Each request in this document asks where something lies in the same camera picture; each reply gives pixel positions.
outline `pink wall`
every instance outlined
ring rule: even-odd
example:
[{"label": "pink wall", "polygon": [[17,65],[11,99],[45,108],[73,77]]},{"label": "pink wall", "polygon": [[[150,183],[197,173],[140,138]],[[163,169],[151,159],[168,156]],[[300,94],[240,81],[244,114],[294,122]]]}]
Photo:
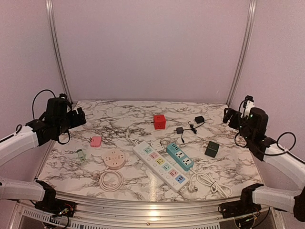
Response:
[{"label": "pink wall", "polygon": [[[62,92],[44,1],[0,1],[0,50],[1,139],[32,119],[31,103],[38,91]],[[36,116],[45,110],[49,96],[37,99]],[[45,150],[15,158],[0,168],[1,176],[32,180]],[[7,228],[13,206],[13,201],[0,201],[0,228]]]},{"label": "pink wall", "polygon": [[73,99],[225,103],[248,9],[248,0],[55,0]]},{"label": "pink wall", "polygon": [[[305,1],[258,1],[233,108],[237,109],[247,94],[269,115],[267,135],[277,139],[282,132],[294,132],[297,144],[292,152],[305,159]],[[292,138],[281,143],[289,147]],[[259,162],[258,166],[268,186],[296,189],[275,168]],[[305,227],[292,215],[285,218],[289,229]]]}]

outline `round extension socket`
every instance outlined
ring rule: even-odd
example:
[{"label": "round extension socket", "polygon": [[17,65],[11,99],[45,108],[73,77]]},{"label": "round extension socket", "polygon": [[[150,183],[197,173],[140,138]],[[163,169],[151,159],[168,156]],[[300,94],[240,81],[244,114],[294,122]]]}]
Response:
[{"label": "round extension socket", "polygon": [[102,155],[104,163],[109,169],[117,170],[125,165],[125,154],[118,149],[112,149]]}]

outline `red cube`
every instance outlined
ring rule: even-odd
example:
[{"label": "red cube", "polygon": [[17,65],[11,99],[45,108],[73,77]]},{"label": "red cube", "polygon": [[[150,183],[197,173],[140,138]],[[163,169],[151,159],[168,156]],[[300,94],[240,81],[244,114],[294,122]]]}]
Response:
[{"label": "red cube", "polygon": [[154,124],[155,130],[165,129],[166,120],[165,120],[164,115],[154,115],[153,124]]}]

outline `pink power adapter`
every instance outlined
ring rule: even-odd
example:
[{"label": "pink power adapter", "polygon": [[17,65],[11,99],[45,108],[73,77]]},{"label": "pink power adapter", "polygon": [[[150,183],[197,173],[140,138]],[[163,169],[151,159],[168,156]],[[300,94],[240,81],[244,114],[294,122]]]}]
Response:
[{"label": "pink power adapter", "polygon": [[91,147],[100,147],[102,144],[102,137],[101,136],[95,136],[91,139],[90,146]]}]

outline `table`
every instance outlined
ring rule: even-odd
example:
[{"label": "table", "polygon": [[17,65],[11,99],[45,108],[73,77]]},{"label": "table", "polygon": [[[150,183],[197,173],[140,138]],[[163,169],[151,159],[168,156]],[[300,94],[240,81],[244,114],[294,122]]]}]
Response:
[{"label": "table", "polygon": [[[261,176],[248,149],[234,143],[236,130],[222,123],[224,104],[148,102],[148,101],[79,101],[76,108],[82,107],[87,123],[71,130],[71,140],[66,145],[55,144],[39,180],[50,184],[55,190],[88,196],[134,201],[196,201],[220,199],[210,188],[195,182],[198,192],[187,189],[173,192],[132,152],[132,145],[125,138],[127,130],[131,137],[151,143],[160,140],[166,147],[176,143],[194,160],[194,170],[210,174],[217,182],[230,186],[232,197],[240,196],[244,187],[262,183]],[[154,115],[165,115],[166,129],[155,130]],[[198,134],[185,131],[182,144],[177,127],[188,128],[196,116],[204,116],[205,124],[199,127]],[[102,136],[102,146],[90,147],[90,138]],[[67,141],[61,136],[61,142]],[[209,141],[220,144],[215,158],[204,155]],[[93,171],[103,171],[105,165],[101,155],[109,149],[118,148],[126,155],[126,164],[119,171],[124,176],[123,186],[115,192],[104,192]],[[86,162],[80,163],[76,150],[82,149]],[[188,177],[190,172],[183,171],[164,151],[161,154]],[[108,182],[116,179],[109,175]]]}]

